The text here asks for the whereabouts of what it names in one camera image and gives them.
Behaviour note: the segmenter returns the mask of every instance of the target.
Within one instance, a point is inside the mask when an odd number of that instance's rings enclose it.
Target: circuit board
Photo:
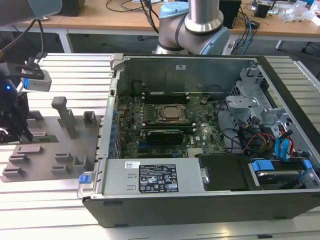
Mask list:
[[[203,104],[201,100],[202,95],[190,95],[187,104],[163,105],[146,104],[139,97],[120,97],[117,109],[122,139],[121,158],[193,158],[200,153],[225,152],[225,143],[215,122],[215,103],[208,101]],[[169,122],[166,122],[166,127],[152,127],[152,124],[164,120]],[[177,123],[185,123],[186,126],[175,126]],[[168,128],[179,132],[188,129],[191,132],[184,132],[183,140],[178,145],[148,144],[148,132]]]

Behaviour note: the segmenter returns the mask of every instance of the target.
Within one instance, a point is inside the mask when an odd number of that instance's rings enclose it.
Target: power supply label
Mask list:
[[[140,165],[139,192],[142,194],[179,192],[176,165]]]

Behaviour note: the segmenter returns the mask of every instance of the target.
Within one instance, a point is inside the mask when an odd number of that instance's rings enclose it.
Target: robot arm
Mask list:
[[[57,14],[62,0],[1,0],[0,26]]]
[[[220,55],[230,32],[223,27],[219,0],[169,2],[160,9],[159,44],[155,54]]]
[[[0,26],[56,14],[61,7],[62,0],[1,0]],[[0,64],[0,144],[33,141],[27,124],[28,97],[26,92],[17,90],[19,85],[48,92],[51,78],[32,59],[25,64]]]

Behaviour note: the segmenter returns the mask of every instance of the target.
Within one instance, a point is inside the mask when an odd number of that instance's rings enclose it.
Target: cpu socket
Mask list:
[[[185,107],[181,104],[160,105],[157,107],[157,109],[157,122],[185,123],[188,121],[185,116]]]

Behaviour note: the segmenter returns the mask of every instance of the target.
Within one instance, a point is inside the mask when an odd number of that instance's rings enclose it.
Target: slotted aluminum surface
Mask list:
[[[320,132],[320,83],[300,61],[286,56],[269,56],[267,60],[291,92],[302,110]],[[268,89],[275,104],[282,108],[276,94]]]
[[[75,114],[82,115],[83,111],[93,110],[103,116],[109,93],[109,59],[110,54],[49,54],[40,65],[49,71],[52,89],[48,93],[29,93],[31,109],[38,109],[44,115],[57,116],[57,112],[50,108],[50,101],[54,96],[66,96],[67,106]],[[293,68],[293,71],[303,76],[298,68]],[[13,149],[14,146],[0,147],[0,174]],[[0,183],[1,239],[249,240],[263,234],[273,235],[276,239],[319,239],[320,208],[290,220],[105,229],[98,225],[81,200],[77,199],[77,182],[77,179],[61,182],[59,186],[63,190],[54,190],[56,186],[52,183],[42,184],[41,191],[35,191],[30,182],[24,182],[22,190],[15,190],[8,183]]]

